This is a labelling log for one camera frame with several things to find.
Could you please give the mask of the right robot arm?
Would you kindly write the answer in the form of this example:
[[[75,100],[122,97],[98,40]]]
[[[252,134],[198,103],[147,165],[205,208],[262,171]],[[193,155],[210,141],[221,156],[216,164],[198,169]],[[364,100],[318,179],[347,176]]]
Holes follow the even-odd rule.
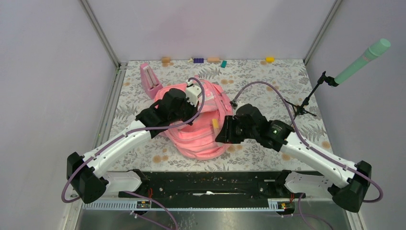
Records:
[[[287,154],[307,164],[319,175],[283,170],[274,181],[278,196],[305,194],[331,198],[346,211],[358,212],[370,186],[372,167],[365,161],[354,163],[324,151],[313,143],[305,143],[294,128],[280,120],[267,120],[258,108],[246,104],[236,115],[225,116],[215,141],[239,144],[253,139],[261,146]]]

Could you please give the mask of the pink student backpack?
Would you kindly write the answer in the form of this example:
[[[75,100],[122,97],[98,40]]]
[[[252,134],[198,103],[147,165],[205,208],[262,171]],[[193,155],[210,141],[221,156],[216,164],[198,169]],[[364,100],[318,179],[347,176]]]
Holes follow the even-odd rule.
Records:
[[[215,138],[225,116],[233,115],[233,111],[230,99],[220,85],[203,79],[200,82],[204,87],[205,101],[193,124],[171,128],[160,135],[169,138],[183,156],[209,160],[220,156],[229,147],[228,144],[215,142]],[[212,119],[218,120],[219,129],[213,129]]]

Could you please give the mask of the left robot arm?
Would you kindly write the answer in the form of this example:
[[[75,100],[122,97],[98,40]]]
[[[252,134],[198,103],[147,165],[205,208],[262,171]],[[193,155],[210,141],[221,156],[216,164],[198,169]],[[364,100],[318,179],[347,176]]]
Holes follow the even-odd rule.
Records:
[[[171,88],[112,139],[83,155],[71,153],[67,157],[67,185],[78,194],[74,201],[81,199],[89,204],[106,192],[131,191],[137,197],[146,195],[149,185],[136,173],[113,178],[107,176],[107,171],[124,154],[161,132],[192,125],[204,101],[203,90],[196,85],[185,90]]]

